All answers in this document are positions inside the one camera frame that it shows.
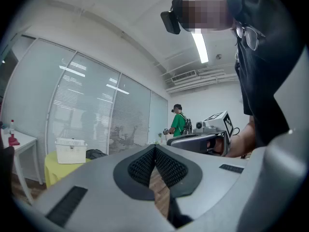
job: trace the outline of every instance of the black shirt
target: black shirt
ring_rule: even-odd
[[[274,99],[295,66],[304,43],[294,21],[279,0],[227,0],[235,20],[265,35],[255,51],[246,38],[237,37],[239,77],[244,113],[254,117],[256,147],[266,146],[288,131],[284,115]]]

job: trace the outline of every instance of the yellow tablecloth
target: yellow tablecloth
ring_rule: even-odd
[[[51,185],[73,172],[78,167],[82,166],[83,163],[78,164],[59,164],[57,161],[57,152],[53,151],[45,157],[45,181],[46,186],[49,188]]]

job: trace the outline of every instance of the person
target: person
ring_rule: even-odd
[[[174,105],[174,109],[172,110],[175,113],[175,117],[173,123],[168,131],[163,132],[164,135],[169,133],[174,134],[174,137],[180,136],[183,132],[183,127],[186,122],[186,117],[183,114],[183,108],[180,104]]]
[[[274,94],[295,66],[304,42],[279,0],[173,0],[172,9],[186,31],[231,29],[237,39],[235,71],[240,81],[247,126],[231,137],[228,157],[266,146],[288,131]],[[223,151],[216,141],[215,151]]]

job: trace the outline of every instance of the air vent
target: air vent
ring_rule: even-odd
[[[74,186],[46,215],[46,218],[60,227],[64,227],[76,207],[79,205],[88,190]]]
[[[196,77],[196,76],[197,76],[196,71],[190,71],[190,72],[186,72],[186,73],[177,75],[175,77],[172,77],[172,81],[174,83],[177,83],[179,81],[183,81],[183,80],[186,80],[186,79],[189,79],[189,78],[192,78],[192,77]]]

